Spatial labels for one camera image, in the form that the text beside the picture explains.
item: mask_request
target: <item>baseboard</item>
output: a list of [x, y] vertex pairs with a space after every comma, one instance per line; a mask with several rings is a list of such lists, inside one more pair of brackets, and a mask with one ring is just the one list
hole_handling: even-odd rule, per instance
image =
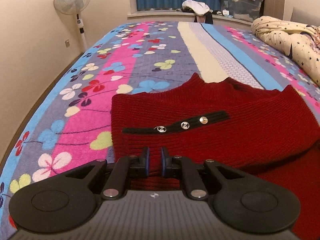
[[22, 123], [20, 124], [19, 128], [15, 132], [7, 150], [4, 153], [4, 156], [0, 162], [0, 176], [2, 174], [3, 167], [8, 159], [8, 156], [10, 152], [12, 151], [13, 147], [15, 146], [16, 142], [19, 140], [21, 133], [25, 129], [26, 125], [30, 121], [31, 117], [35, 113], [35, 111], [38, 109], [38, 107], [42, 104], [44, 99], [47, 97], [47, 95], [50, 93], [50, 91], [54, 88], [54, 86], [58, 83], [58, 81], [63, 77], [63, 75], [73, 66], [73, 64], [83, 55], [81, 53], [78, 57], [76, 57], [55, 79], [54, 81], [49, 85], [49, 87], [44, 91], [44, 93], [39, 97], [37, 102], [33, 105], [31, 110], [28, 112], [26, 117], [23, 119]]

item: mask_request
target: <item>white cloth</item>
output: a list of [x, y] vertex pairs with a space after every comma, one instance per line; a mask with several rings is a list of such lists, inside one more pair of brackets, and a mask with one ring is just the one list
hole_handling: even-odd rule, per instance
[[207, 6], [204, 2], [197, 2], [193, 0], [185, 0], [182, 3], [182, 8], [190, 8], [200, 16], [205, 15], [210, 10], [209, 6]]

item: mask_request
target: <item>blue stripe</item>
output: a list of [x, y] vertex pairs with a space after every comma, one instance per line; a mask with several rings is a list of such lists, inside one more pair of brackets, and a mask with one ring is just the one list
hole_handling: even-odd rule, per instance
[[[124, 29], [126, 27], [126, 25], [121, 25], [117, 28], [115, 28], [115, 31], [120, 31], [122, 29]], [[94, 46], [97, 46], [101, 43], [106, 43], [108, 42], [111, 38], [113, 38], [115, 35], [117, 34], [117, 32], [109, 32], [108, 34], [106, 34], [101, 40], [99, 40], [98, 42], [96, 42], [90, 49], [88, 49], [84, 55], [86, 55], [87, 53], [92, 53], [92, 55], [94, 53], [96, 53], [99, 48], [93, 48]], [[87, 61], [90, 59], [90, 57], [84, 57], [82, 56], [80, 59], [77, 60], [76, 63], [74, 63], [74, 65], [72, 66], [72, 68], [76, 68], [76, 67], [80, 67], [83, 66], [84, 64], [87, 63]], [[36, 126], [38, 125], [38, 122], [41, 120], [44, 112], [47, 110], [47, 108], [51, 105], [52, 101], [56, 98], [56, 96], [59, 94], [59, 92], [68, 84], [68, 82], [70, 81], [71, 76], [77, 74], [80, 71], [80, 68], [76, 71], [76, 72], [69, 72], [68, 74], [66, 74], [65, 76], [63, 76], [58, 83], [55, 85], [55, 87], [51, 90], [51, 92], [48, 94], [48, 96], [45, 98], [45, 100], [42, 102], [42, 104], [39, 106], [39, 108], [35, 111], [35, 113], [33, 114], [32, 118], [30, 119], [30, 121], [28, 122], [28, 124], [26, 125], [25, 129], [23, 130], [22, 134], [24, 134], [26, 131], [29, 131], [30, 134], [33, 133], [34, 129], [36, 128]], [[12, 178], [12, 175], [14, 173], [14, 170], [17, 167], [17, 164], [19, 162], [20, 156], [23, 154], [23, 150], [22, 153], [19, 156], [15, 156], [15, 152], [16, 149], [13, 148], [13, 150], [10, 152], [8, 159], [4, 165], [2, 174], [0, 176], [0, 183], [4, 182], [4, 192], [6, 193], [8, 191], [9, 188], [9, 183], [10, 180]], [[3, 207], [0, 209], [0, 225], [1, 225], [1, 218], [2, 218], [2, 214], [3, 214]]]
[[231, 41], [228, 41], [221, 33], [219, 33], [213, 25], [202, 24], [203, 28], [214, 38], [220, 45], [228, 50], [233, 57], [236, 58], [267, 90], [278, 89], [282, 91], [284, 88], [262, 67], [260, 67], [252, 58], [245, 54]]

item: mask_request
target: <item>electric fan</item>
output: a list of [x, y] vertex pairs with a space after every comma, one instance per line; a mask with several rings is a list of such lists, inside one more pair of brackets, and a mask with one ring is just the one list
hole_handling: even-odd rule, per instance
[[80, 12], [87, 7], [90, 0], [53, 0], [56, 10], [67, 15], [76, 15], [77, 26], [82, 38], [84, 52], [87, 50], [87, 42], [84, 35], [84, 24]]

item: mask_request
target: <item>bed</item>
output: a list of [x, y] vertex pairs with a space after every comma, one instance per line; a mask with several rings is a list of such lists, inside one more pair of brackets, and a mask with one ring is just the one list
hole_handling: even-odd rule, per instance
[[97, 158], [114, 162], [111, 98], [160, 92], [193, 73], [252, 87], [291, 84], [320, 121], [320, 89], [293, 61], [248, 31], [187, 22], [121, 25], [94, 44], [58, 81], [7, 157], [0, 177], [0, 239], [15, 232], [10, 197], [21, 187]]

